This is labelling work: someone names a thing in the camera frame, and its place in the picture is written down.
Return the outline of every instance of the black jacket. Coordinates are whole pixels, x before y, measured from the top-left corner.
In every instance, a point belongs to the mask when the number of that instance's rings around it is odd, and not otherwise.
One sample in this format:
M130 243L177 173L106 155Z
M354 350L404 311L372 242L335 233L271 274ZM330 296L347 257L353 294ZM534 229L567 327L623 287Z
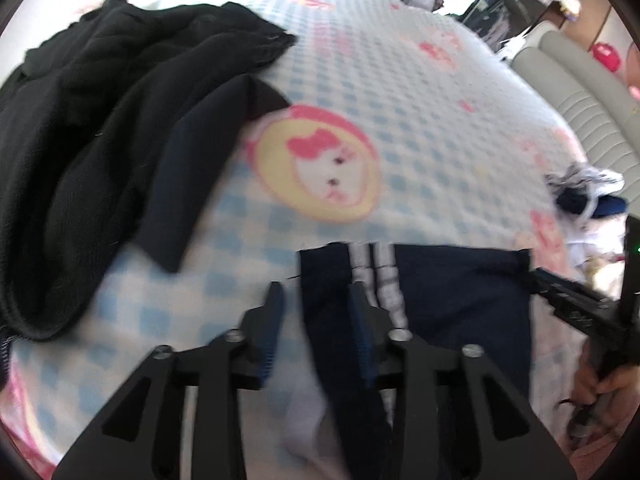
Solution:
M174 126L294 41L237 4L106 0L29 51L0 89L0 322L32 339L69 326L134 234Z

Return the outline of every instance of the screw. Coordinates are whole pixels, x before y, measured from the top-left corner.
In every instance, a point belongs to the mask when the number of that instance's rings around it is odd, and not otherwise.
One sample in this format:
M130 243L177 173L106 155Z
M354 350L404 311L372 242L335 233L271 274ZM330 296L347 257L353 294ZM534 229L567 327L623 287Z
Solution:
M154 359L168 359L171 357L171 354L174 353L174 349L169 345L160 345L156 347L156 353L154 354Z
M409 341L409 339L411 339L413 336L414 335L411 332L405 330L404 328L395 328L389 331L389 339L391 339L391 341L398 341L400 343Z
M244 341L244 334L237 328L232 328L231 330L226 332L225 339L229 343L239 343L241 341Z
M480 345L464 345L462 347L462 353L467 356L475 359L484 354L484 349Z

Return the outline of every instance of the person's hand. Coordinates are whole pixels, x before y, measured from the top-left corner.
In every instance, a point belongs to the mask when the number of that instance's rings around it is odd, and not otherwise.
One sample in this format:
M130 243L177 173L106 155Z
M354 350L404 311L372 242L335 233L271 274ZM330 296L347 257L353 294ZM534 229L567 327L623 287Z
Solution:
M625 365L617 368L602 381L598 382L596 370L589 362L590 345L587 340L582 346L580 365L574 376L574 390L571 400L575 404L593 404L598 394L616 392L605 413L602 415L602 423L609 428L615 428L630 413L635 410L632 399L637 395L640 368L633 365Z

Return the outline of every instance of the gingham pattern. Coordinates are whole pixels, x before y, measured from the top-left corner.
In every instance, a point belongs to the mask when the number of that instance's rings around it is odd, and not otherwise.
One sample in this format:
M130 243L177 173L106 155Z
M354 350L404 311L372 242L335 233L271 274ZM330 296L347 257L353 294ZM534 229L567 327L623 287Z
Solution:
M380 154L380 202L360 222L314 221L276 202L239 150L178 275L127 247L74 330L15 346L13 366L33 416L14 430L29 431L54 463L153 346L192 348L233 327L261 303L270 281L297 274L296 251L334 240L513 248L518 232L532 230L532 209L554 211L542 171L519 142L533 141L546 169L562 172L571 159L552 129L566 123L461 25L392 0L319 0L333 10L299 0L236 1L300 37L262 77L292 102L327 108L369 136ZM456 68L431 59L418 47L423 41L446 47ZM557 431L554 405L568 393L577 341L546 307L532 311L531 400ZM260 478L314 474L277 435L302 352L300 324L290 322L267 392L243 405L248 469ZM5 418L7 411L0 403Z

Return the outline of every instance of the bedsheet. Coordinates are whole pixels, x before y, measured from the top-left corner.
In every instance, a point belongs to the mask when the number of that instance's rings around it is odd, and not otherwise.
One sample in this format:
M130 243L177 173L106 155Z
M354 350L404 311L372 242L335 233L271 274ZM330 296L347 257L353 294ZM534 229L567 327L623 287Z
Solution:
M583 154L562 117L478 37L394 0L234 1L300 37L260 75L294 105L247 126L179 274L127 246L70 333L16 342L0 416L44 477L151 348L193 348L235 326L270 281L297 274L300 249L532 247L537 265L571 273L542 176ZM310 373L293 299L267 390L242 395L250 479L320 478L281 439ZM558 434L580 336L540 300L532 320L530 402Z

